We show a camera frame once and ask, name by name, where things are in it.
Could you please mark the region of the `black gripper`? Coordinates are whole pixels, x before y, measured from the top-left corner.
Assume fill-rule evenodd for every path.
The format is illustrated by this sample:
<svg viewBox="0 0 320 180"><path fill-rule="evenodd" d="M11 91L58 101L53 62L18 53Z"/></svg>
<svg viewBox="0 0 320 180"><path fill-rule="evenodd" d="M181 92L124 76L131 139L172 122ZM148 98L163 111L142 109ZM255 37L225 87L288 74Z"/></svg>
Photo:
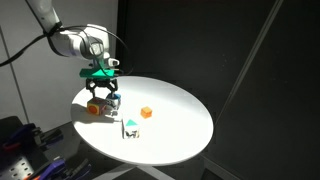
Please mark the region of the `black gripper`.
<svg viewBox="0 0 320 180"><path fill-rule="evenodd" d="M86 89L90 91L92 97L95 98L95 88L106 87L110 90L107 99L119 99L120 95L116 93L118 90L118 83L116 79L86 79Z"/></svg>

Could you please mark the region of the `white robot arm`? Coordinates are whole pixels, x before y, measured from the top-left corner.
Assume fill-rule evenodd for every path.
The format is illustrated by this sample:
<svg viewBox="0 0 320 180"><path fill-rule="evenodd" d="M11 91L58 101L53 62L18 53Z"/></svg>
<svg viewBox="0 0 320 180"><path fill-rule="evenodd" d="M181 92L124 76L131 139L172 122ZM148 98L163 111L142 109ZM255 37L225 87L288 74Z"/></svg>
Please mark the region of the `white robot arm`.
<svg viewBox="0 0 320 180"><path fill-rule="evenodd" d="M115 67L120 62L110 56L107 29L93 24L64 27L52 0L25 1L56 54L92 61L91 68L80 70L80 77L86 79L86 89L95 95L96 87L106 87L110 90L109 97L114 99L118 90Z"/></svg>

